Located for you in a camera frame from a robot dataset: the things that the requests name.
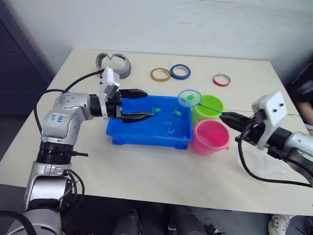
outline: white table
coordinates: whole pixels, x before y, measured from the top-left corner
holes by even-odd
[[[74,49],[49,88],[65,88],[74,79],[95,71],[100,50]],[[285,95],[289,115],[283,127],[306,132],[304,124],[272,66],[266,61],[249,61],[193,56],[173,56],[122,52],[132,64],[130,77],[121,89],[139,88],[153,95],[176,96],[184,89],[221,98],[227,110],[250,116],[251,104],[260,96],[279,90]],[[171,79],[157,83],[150,71],[186,64],[192,75],[184,81]],[[212,76],[225,73],[232,79],[228,87],[213,84]],[[76,85],[72,91],[96,94],[98,75]],[[45,95],[38,105],[43,118],[59,94]],[[242,168],[236,142],[227,151],[210,157],[196,155],[191,148],[177,150],[146,145],[112,145],[101,118],[83,123],[75,150],[89,157],[73,157],[72,168],[86,185],[86,194],[114,198],[183,204],[216,209],[313,215],[313,189],[271,184],[251,178]],[[239,133],[231,130],[232,139]],[[36,159],[40,136],[31,114],[0,162],[0,184],[25,187]],[[254,146],[244,144],[251,170],[263,177],[305,182],[285,163],[272,159]]]

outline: green bucket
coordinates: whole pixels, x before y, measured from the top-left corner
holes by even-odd
[[[220,112],[224,111],[222,101],[213,95],[203,95],[201,104]],[[193,125],[196,125],[198,121],[205,119],[219,119],[220,115],[221,114],[214,112],[213,110],[197,105],[192,109],[192,122]]]

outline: blue container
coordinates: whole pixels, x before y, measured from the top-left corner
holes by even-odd
[[[190,108],[181,107],[177,97],[149,95],[144,98],[122,100],[123,112],[154,113],[153,117],[134,123],[110,118],[107,135],[113,144],[145,144],[187,149],[193,139]]]

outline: pink plastic cup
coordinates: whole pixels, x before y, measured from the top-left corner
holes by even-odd
[[[224,124],[217,120],[203,120],[194,128],[194,140],[191,146],[201,155],[210,155],[223,149],[229,149],[230,134]]]

